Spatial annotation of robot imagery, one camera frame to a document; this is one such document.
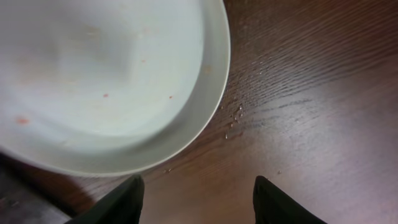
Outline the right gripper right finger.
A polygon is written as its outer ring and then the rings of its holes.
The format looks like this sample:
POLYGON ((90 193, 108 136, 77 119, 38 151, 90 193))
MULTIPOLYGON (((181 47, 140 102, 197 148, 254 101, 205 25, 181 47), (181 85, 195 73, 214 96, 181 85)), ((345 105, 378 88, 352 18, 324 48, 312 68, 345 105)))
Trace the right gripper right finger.
POLYGON ((255 224, 317 223, 323 220, 309 212, 264 176, 257 176, 252 202, 255 224))

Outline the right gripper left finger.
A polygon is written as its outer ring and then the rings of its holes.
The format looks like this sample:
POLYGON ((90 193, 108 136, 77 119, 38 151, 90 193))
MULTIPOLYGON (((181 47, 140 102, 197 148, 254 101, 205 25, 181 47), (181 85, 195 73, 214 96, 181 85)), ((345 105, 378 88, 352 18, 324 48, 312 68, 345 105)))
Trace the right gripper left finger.
POLYGON ((65 224, 138 224, 144 201, 145 185, 133 175, 93 205, 84 214, 65 224))

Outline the cream white plate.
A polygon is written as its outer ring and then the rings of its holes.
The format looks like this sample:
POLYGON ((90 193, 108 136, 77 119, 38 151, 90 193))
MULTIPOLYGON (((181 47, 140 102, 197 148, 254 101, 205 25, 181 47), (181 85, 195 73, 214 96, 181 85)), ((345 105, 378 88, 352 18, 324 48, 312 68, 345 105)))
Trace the cream white plate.
POLYGON ((112 177, 183 151, 215 114, 231 38, 222 0, 1 2, 1 152, 112 177))

